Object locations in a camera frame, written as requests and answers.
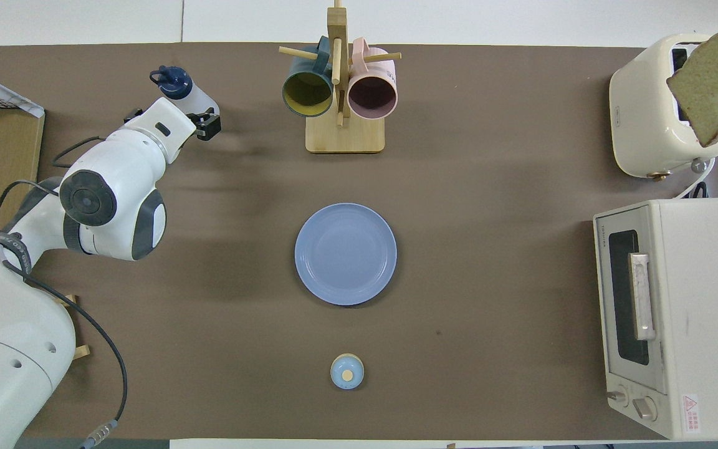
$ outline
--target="small blue container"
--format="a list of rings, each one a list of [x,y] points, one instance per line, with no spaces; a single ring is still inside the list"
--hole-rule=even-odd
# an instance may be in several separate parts
[[[365,365],[353,354],[342,354],[331,363],[331,381],[340,389],[353,390],[364,378]]]

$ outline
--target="blue bottle cap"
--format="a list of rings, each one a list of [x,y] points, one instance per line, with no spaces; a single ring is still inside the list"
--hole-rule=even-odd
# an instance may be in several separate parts
[[[193,80],[181,67],[161,65],[148,77],[154,84],[160,86],[163,95],[171,100],[184,99],[193,89]]]
[[[343,354],[331,363],[331,381],[343,390],[353,390],[365,378],[365,365],[353,354]]]

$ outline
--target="lid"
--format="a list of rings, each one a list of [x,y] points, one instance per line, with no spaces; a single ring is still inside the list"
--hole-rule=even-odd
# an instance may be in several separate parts
[[[193,89],[193,80],[181,67],[161,65],[148,77],[154,84],[160,86],[162,93],[171,100],[184,99]]]

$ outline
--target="white table surface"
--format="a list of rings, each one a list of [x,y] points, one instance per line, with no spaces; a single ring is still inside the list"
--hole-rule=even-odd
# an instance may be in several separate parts
[[[718,0],[344,0],[343,4],[348,8],[350,36],[365,36],[370,42],[646,47],[669,34],[718,32]],[[327,34],[325,9],[331,5],[328,0],[0,0],[0,46],[316,42]],[[447,443],[451,442],[175,440],[171,448],[427,449]],[[548,442],[456,443],[501,447]]]

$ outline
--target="warning label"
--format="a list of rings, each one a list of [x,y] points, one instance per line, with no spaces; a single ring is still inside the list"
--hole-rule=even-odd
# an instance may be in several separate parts
[[[697,395],[683,395],[681,401],[684,431],[700,433],[700,398]]]

